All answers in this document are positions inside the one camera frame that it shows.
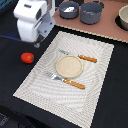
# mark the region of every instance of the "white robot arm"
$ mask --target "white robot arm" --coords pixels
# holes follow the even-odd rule
[[[55,25],[55,0],[19,0],[14,9],[22,41],[33,43],[39,35],[46,38]]]

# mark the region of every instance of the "fork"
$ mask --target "fork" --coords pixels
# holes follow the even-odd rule
[[[84,85],[76,83],[76,82],[68,80],[68,79],[62,79],[62,78],[58,77],[57,75],[55,75],[51,72],[45,72],[45,76],[49,77],[52,80],[61,80],[62,82],[70,84],[70,85],[75,86],[77,88],[85,89]]]

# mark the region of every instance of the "black table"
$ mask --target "black table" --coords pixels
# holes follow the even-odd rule
[[[56,0],[56,6],[62,1]],[[19,37],[13,9],[0,17],[0,34]],[[36,119],[52,128],[79,128],[78,126],[13,97],[14,92],[36,65],[59,31],[114,45],[91,128],[128,128],[128,44],[55,26],[40,48],[0,38],[0,106]],[[20,56],[24,52],[35,55],[32,64],[25,64]]]

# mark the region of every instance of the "red tomato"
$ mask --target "red tomato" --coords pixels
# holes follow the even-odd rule
[[[31,64],[34,61],[34,55],[32,53],[25,52],[21,55],[21,60],[25,63]]]

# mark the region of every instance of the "pot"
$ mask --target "pot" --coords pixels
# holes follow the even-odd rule
[[[73,19],[79,15],[79,4],[73,1],[63,2],[59,5],[60,16],[64,19]]]
[[[80,20],[85,24],[95,24],[100,20],[103,7],[96,2],[87,2],[81,5]]]

